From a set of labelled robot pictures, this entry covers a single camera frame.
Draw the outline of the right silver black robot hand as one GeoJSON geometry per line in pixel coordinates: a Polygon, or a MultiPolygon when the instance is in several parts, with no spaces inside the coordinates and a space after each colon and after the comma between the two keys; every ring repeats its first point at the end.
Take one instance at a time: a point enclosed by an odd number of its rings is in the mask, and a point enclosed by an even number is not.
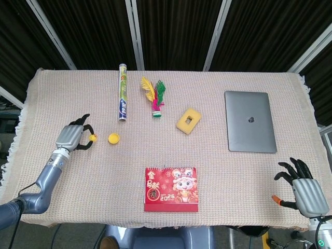
{"type": "Polygon", "coordinates": [[[300,159],[290,158],[291,164],[279,162],[287,171],[279,172],[274,180],[285,179],[294,194],[294,201],[284,201],[276,195],[272,200],[279,206],[298,210],[301,215],[312,219],[323,217],[329,212],[329,206],[318,181],[313,178],[309,167],[300,159]]]}

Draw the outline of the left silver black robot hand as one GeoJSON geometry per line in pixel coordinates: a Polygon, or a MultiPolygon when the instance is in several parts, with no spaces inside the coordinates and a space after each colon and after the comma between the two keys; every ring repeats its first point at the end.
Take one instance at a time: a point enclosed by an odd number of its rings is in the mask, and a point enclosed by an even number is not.
{"type": "Polygon", "coordinates": [[[89,149],[93,141],[89,141],[86,145],[80,144],[83,133],[89,130],[91,135],[94,135],[93,127],[90,124],[85,124],[86,119],[90,114],[84,114],[81,118],[78,118],[65,126],[56,141],[57,149],[66,149],[69,153],[75,150],[87,150],[89,149]]]}

